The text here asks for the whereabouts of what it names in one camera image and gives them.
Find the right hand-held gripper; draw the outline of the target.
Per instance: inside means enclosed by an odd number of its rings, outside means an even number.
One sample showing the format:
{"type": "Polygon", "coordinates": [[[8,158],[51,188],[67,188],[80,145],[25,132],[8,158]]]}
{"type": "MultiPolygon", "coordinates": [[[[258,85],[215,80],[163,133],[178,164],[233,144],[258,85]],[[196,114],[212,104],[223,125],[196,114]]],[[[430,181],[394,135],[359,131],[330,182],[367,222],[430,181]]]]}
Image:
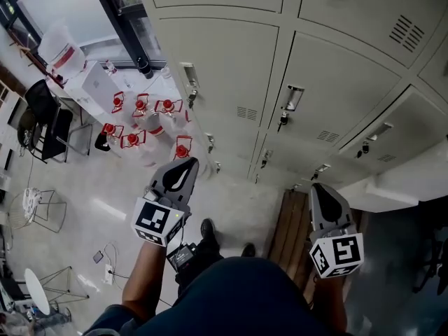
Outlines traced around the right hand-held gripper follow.
{"type": "Polygon", "coordinates": [[[363,234],[356,229],[349,203],[333,187],[314,183],[310,190],[309,256],[321,279],[346,276],[364,263],[363,234]]]}

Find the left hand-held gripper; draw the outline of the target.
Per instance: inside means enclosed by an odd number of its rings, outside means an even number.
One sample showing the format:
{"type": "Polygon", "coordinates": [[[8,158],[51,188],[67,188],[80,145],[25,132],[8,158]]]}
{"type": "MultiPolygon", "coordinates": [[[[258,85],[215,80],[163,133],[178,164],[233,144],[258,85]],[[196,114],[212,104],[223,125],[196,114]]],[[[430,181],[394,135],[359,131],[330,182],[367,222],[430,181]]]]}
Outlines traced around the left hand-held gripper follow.
{"type": "Polygon", "coordinates": [[[167,247],[191,216],[188,205],[199,171],[196,157],[172,160],[159,167],[150,187],[134,206],[131,227],[137,237],[167,247]]]}

